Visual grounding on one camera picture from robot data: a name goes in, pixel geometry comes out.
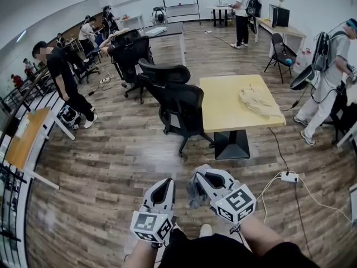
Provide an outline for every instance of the sneaker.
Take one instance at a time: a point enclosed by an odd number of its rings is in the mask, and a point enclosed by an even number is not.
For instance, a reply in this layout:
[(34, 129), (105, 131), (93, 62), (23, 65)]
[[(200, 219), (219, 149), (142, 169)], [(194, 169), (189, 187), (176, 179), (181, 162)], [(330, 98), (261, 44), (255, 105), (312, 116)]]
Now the sneaker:
[(237, 46), (237, 44), (230, 44), (231, 47), (234, 47), (238, 50), (240, 50), (242, 48), (242, 46)]
[(305, 130), (302, 130), (302, 131), (300, 132), (300, 135), (301, 135), (302, 138), (305, 139), (306, 143), (308, 143), (310, 146), (314, 146), (314, 145), (315, 145), (315, 140), (312, 139), (312, 138), (307, 137), (307, 136), (305, 135)]
[(308, 125), (307, 120), (301, 120), (301, 119), (297, 118), (296, 116), (294, 116), (294, 121), (297, 123), (303, 124), (305, 127)]
[(200, 237), (212, 236), (212, 226), (209, 224), (204, 224), (201, 227)]
[(88, 121), (88, 120), (86, 120), (86, 121), (85, 121), (85, 124), (84, 124), (84, 128), (87, 129), (87, 128), (89, 128), (90, 126), (92, 126), (93, 123), (94, 123), (94, 121), (97, 120), (97, 118), (98, 118), (98, 116), (95, 114), (93, 121)]

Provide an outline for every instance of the wooden floor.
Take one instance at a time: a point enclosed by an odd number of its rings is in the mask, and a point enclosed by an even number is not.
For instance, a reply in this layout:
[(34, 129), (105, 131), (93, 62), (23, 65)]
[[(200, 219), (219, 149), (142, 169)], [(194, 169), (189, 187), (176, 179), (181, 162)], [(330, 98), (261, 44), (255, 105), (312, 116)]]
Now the wooden floor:
[[(235, 28), (213, 28), (211, 22), (185, 23), (187, 67), (190, 84), (205, 76), (260, 74), (282, 109), (289, 108), (301, 95), (283, 85), (277, 67), (266, 73), (270, 36), (261, 31), (259, 44), (250, 34), (248, 49), (233, 49), (225, 44), (235, 41)], [(216, 37), (204, 31), (212, 30)], [(168, 37), (151, 40), (156, 64), (181, 62), (179, 40)], [(187, 205), (185, 186), (195, 167), (209, 164), (227, 170), (249, 186), (255, 196), (280, 171), (285, 170), (277, 143), (268, 129), (248, 130), (251, 158), (216, 161), (214, 149), (201, 137), (191, 138), (185, 159), (178, 157), (182, 137), (164, 135), (158, 117), (159, 105), (146, 92), (144, 104), (138, 93), (124, 98), (124, 88), (114, 66), (104, 58), (101, 66), (114, 74), (111, 83), (99, 88), (88, 100), (96, 107), (98, 120), (89, 129), (75, 131), (68, 139), (58, 127), (41, 155), (37, 172), (60, 185), (55, 191), (35, 181), (27, 211), (27, 254), (30, 267), (120, 267), (131, 253), (134, 238), (129, 231), (132, 212), (138, 209), (143, 194), (155, 182), (176, 180), (175, 215), (185, 233), (198, 237), (202, 224), (214, 231), (228, 233), (230, 225), (214, 216), (208, 207), (192, 210)], [(92, 75), (80, 87), (87, 95), (106, 73)], [(333, 130), (323, 126), (316, 132), (316, 146), (300, 137), (302, 127), (294, 114), (307, 99), (285, 112), (287, 126), (274, 128), (289, 169), (299, 173), (311, 193), (321, 203), (343, 210), (349, 217), (348, 188), (357, 182), (356, 154), (347, 143), (331, 145)], [(349, 267), (356, 255), (357, 233), (338, 212), (317, 205), (302, 184), (297, 189), (302, 218), (313, 259), (321, 267)], [(295, 201), (294, 185), (275, 181), (264, 194), (268, 209), (267, 225), (285, 240), (300, 246), (308, 255)], [(263, 220), (261, 200), (255, 215)]]

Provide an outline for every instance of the white shirt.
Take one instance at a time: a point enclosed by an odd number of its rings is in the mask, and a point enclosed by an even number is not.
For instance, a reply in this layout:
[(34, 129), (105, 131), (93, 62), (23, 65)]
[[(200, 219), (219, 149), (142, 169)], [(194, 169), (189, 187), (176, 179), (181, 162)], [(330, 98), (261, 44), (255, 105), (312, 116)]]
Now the white shirt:
[(84, 24), (82, 28), (79, 30), (78, 40), (88, 39), (89, 36), (86, 33), (90, 33), (94, 35), (93, 28), (89, 25), (89, 23)]
[(237, 0), (237, 2), (239, 2), (241, 5), (239, 8), (235, 9), (235, 15), (247, 17), (246, 9), (247, 9), (248, 0)]

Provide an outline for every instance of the black table base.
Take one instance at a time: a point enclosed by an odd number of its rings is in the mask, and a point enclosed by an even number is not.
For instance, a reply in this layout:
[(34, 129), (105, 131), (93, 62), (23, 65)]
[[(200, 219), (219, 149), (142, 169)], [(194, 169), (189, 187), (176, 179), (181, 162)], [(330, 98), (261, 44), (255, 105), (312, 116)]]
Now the black table base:
[(214, 133), (214, 144), (216, 160), (250, 158), (245, 130)]
[(218, 28), (228, 27), (228, 13), (227, 13), (227, 10), (224, 10), (224, 24), (222, 24), (222, 11), (219, 10), (219, 24), (217, 25), (216, 10), (213, 9), (213, 26), (218, 27)]

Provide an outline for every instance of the white pants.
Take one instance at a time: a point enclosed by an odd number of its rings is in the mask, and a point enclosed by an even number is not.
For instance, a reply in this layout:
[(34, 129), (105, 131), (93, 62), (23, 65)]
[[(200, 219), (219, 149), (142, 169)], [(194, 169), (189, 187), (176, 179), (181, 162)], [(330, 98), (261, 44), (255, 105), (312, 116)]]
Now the white pants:
[(315, 114), (309, 122), (308, 126), (305, 128), (306, 137), (312, 138), (318, 126), (320, 126), (323, 121), (325, 121), (325, 119), (330, 115), (336, 100), (337, 92), (333, 90), (329, 93), (329, 91), (334, 88), (336, 87), (333, 84), (330, 82), (327, 83), (325, 78), (321, 78), (320, 85), (313, 94), (313, 97), (317, 102), (320, 102), (326, 98), (324, 102), (318, 104), (310, 97), (296, 115), (296, 117), (300, 120), (307, 120), (309, 117)]

